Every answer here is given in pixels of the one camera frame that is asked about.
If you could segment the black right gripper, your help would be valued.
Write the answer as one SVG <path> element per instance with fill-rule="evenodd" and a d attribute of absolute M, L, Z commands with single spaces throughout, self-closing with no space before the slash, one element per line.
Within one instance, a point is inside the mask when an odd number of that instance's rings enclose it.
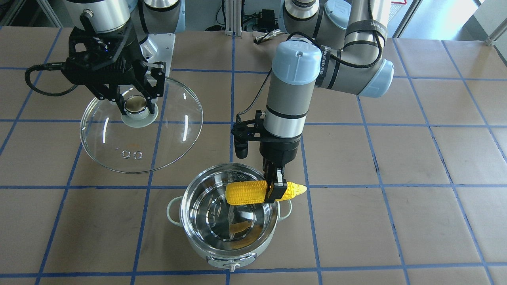
<path fill-rule="evenodd" d="M 105 34 L 93 34 L 74 27 L 69 36 L 69 55 L 62 74 L 74 85 L 86 86 L 97 99 L 115 101 L 126 115 L 125 99 L 118 86 L 132 85 L 145 97 L 150 114 L 157 97 L 164 94 L 166 63 L 149 67 L 142 55 L 131 20 Z"/>

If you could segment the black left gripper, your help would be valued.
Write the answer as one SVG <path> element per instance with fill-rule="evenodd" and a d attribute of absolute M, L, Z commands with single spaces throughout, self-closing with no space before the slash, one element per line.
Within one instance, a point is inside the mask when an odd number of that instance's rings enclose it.
<path fill-rule="evenodd" d="M 259 141 L 259 152 L 263 157 L 263 171 L 267 182 L 265 203 L 274 203 L 281 199 L 287 190 L 284 178 L 286 164 L 293 161 L 301 135 L 282 138 L 272 135 L 264 128 L 261 110 L 256 110 L 255 119 L 242 121 L 240 114 L 231 129 L 234 137 L 234 151 L 236 157 L 244 159 L 248 156 L 248 142 Z"/>

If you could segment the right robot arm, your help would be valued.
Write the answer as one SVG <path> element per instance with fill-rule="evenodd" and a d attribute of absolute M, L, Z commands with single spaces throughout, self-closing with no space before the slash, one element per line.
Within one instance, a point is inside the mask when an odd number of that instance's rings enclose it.
<path fill-rule="evenodd" d="M 69 55 L 62 74 L 74 85 L 86 86 L 99 100 L 116 103 L 127 115 L 121 86 L 132 86 L 155 113 L 154 100 L 165 89 L 167 62 L 149 51 L 150 35 L 185 30 L 183 0 L 66 0 L 74 23 Z"/>

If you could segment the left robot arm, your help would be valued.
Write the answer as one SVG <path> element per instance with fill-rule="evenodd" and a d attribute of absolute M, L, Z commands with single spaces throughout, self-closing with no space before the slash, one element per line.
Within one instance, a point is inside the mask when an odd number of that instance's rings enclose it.
<path fill-rule="evenodd" d="M 236 115 L 231 130 L 238 158 L 259 141 L 264 178 L 226 187 L 230 205 L 292 199 L 306 186 L 288 182 L 285 166 L 294 160 L 312 93 L 323 88 L 358 96 L 384 95 L 394 76 L 383 57 L 390 0 L 283 0 L 280 28 L 288 37 L 276 48 L 265 110 L 255 119 Z"/>

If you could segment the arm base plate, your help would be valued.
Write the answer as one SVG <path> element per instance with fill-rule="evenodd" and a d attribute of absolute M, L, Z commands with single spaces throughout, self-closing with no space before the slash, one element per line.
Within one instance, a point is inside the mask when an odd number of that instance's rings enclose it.
<path fill-rule="evenodd" d="M 139 42 L 143 57 L 149 63 L 165 62 L 166 76 L 170 76 L 175 34 L 149 34 Z"/>

